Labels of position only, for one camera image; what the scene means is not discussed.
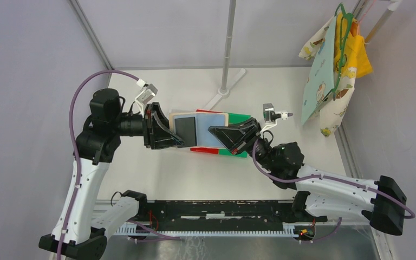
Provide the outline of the black card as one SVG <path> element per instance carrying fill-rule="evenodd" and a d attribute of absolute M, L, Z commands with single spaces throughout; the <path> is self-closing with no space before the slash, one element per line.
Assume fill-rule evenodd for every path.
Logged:
<path fill-rule="evenodd" d="M 176 118 L 174 123 L 176 135 L 182 140 L 178 148 L 195 147 L 197 145 L 195 117 Z"/>

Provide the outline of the beige card holder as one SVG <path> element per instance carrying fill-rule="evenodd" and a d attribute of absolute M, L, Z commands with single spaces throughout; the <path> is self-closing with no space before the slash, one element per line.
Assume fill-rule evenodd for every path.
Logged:
<path fill-rule="evenodd" d="M 169 123 L 170 131 L 183 140 L 177 144 L 177 148 L 224 148 L 209 128 L 227 126 L 229 115 L 213 112 L 173 112 L 169 114 Z"/>

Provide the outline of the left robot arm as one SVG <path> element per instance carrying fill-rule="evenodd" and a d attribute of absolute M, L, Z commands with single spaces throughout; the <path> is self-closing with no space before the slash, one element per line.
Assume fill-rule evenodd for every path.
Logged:
<path fill-rule="evenodd" d="M 72 179 L 62 213 L 52 232 L 40 238 L 40 249 L 71 259 L 100 259 L 109 238 L 125 222 L 147 217 L 146 195 L 130 190 L 101 216 L 93 217 L 100 186 L 122 137 L 143 137 L 145 147 L 152 150 L 183 144 L 157 102 L 147 104 L 139 114 L 125 113 L 122 105 L 115 89 L 93 94 L 90 116 L 74 140 Z"/>

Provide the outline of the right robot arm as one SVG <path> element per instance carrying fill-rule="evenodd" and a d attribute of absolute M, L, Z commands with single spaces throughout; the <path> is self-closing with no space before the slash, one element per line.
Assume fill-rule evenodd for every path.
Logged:
<path fill-rule="evenodd" d="M 291 214 L 298 221 L 310 216 L 356 219 L 383 233 L 401 236 L 405 219 L 415 213 L 397 182 L 382 175 L 378 180 L 350 178 L 329 173 L 304 162 L 296 142 L 275 147 L 264 137 L 278 121 L 264 123 L 254 118 L 208 131 L 231 154 L 246 152 L 254 166 L 276 186 L 292 189 L 296 196 Z"/>

